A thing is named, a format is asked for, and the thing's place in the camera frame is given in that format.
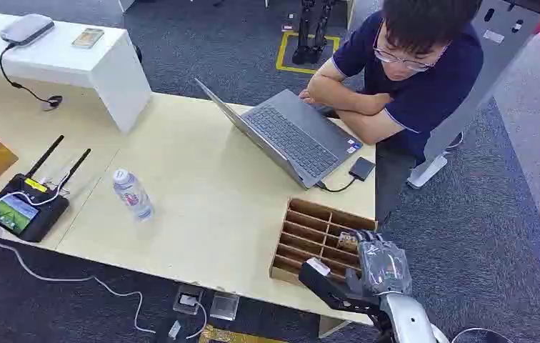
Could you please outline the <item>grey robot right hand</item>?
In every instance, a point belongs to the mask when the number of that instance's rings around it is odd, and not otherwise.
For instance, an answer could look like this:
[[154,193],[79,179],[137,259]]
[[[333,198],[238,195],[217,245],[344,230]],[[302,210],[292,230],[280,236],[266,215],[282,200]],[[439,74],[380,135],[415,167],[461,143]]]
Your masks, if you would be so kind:
[[346,284],[351,291],[365,296],[385,294],[410,295],[412,280],[404,249],[385,240],[379,233],[352,230],[356,240],[360,273],[346,270]]

